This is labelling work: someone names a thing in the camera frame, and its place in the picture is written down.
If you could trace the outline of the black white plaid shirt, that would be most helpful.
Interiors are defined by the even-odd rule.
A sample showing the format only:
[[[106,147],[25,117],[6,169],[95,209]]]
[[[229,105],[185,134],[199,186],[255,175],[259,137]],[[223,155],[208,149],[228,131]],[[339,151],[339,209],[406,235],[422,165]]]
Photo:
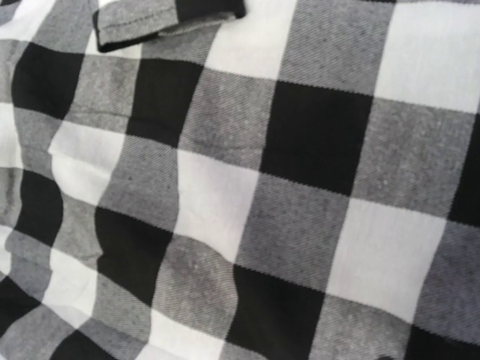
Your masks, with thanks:
[[[3,359],[477,359],[477,1],[3,1]]]

